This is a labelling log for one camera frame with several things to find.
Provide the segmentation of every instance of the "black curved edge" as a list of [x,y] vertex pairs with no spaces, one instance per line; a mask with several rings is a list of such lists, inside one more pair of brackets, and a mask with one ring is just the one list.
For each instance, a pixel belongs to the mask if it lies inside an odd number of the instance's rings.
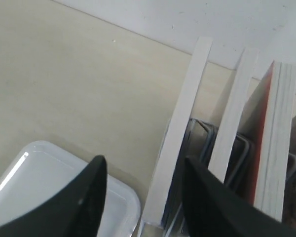
[[185,159],[182,203],[190,237],[296,237],[226,188],[195,158]]
[[105,204],[107,163],[96,156],[59,193],[0,226],[0,237],[94,237]]

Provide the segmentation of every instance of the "white plastic tray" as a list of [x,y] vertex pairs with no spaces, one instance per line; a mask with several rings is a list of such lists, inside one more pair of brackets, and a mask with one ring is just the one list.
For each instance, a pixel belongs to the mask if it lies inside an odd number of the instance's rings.
[[[0,225],[50,199],[87,163],[46,141],[28,144],[0,178]],[[129,237],[140,216],[139,199],[129,186],[108,176],[99,237]]]

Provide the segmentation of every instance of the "black plastic object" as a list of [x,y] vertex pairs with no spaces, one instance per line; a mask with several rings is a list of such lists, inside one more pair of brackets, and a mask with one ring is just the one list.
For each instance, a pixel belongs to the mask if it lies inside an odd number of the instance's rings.
[[246,203],[195,158],[185,159],[182,203],[190,237],[296,237]]
[[106,189],[107,163],[104,156],[96,156],[54,197],[0,226],[0,237],[94,237]]

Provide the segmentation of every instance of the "white panel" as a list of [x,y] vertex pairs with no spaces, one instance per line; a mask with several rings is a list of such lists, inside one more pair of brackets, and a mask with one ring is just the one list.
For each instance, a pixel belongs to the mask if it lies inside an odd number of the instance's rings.
[[212,37],[209,60],[227,68],[256,47],[259,79],[273,60],[296,62],[296,0],[57,1],[190,54],[199,36]]

